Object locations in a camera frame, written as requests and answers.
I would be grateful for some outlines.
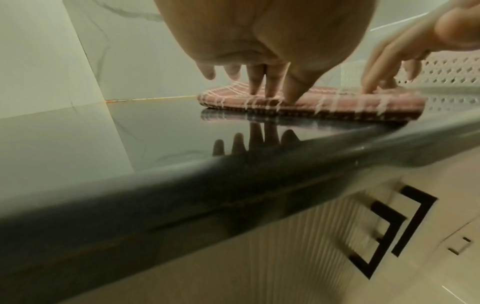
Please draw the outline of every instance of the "white lattice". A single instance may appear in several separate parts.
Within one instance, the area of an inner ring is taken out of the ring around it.
[[[360,87],[360,78],[366,61],[345,63],[341,66],[341,86]],[[397,82],[412,88],[478,88],[480,91],[480,52],[438,52],[423,62],[420,75],[412,82],[407,81],[403,69],[396,77]]]

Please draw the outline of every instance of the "black countertop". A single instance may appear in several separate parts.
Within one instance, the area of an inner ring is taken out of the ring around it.
[[[22,297],[14,285],[62,277],[46,273],[76,261],[85,279],[43,302],[60,300],[480,145],[480,108],[432,109],[402,126],[217,112],[178,99],[0,121],[0,294]],[[289,193],[296,199],[273,199]],[[132,250],[144,262],[89,277],[102,271],[96,257],[118,268]]]

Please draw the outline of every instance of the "glossy countertop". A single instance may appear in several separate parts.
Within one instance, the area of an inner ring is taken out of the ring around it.
[[[2,119],[0,130],[2,277],[311,185],[323,189],[316,203],[373,186],[479,146],[480,108],[434,103],[400,125],[219,112],[191,98]]]

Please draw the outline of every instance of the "grout line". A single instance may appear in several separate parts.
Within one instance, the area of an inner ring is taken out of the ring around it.
[[[409,17],[409,18],[406,18],[406,19],[402,19],[402,20],[398,20],[398,21],[395,21],[395,22],[392,22],[392,23],[388,23],[386,25],[370,29],[370,32],[380,30],[380,29],[383,29],[383,28],[386,28],[386,27],[389,27],[389,26],[394,26],[394,25],[397,25],[397,24],[400,24],[400,23],[403,23],[403,22],[413,20],[413,19],[417,19],[417,18],[425,16],[426,14],[428,14],[428,13],[423,13],[423,14],[420,14],[420,15],[415,15],[415,16],[412,16],[412,17]]]
[[[154,97],[154,98],[137,98],[137,99],[113,99],[113,100],[105,100],[105,102],[118,102],[118,101],[150,101],[150,100],[178,99],[178,98],[191,98],[191,97],[196,97],[196,95],[173,96],[173,97]]]

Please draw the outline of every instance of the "pink cloth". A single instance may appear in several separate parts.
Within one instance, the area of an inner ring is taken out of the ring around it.
[[[374,94],[357,94],[335,88],[315,87],[296,103],[288,104],[280,91],[265,98],[264,88],[253,96],[248,84],[235,82],[198,96],[208,108],[252,111],[267,115],[306,116],[346,120],[409,121],[417,119],[425,108],[426,98],[404,88],[380,90]]]

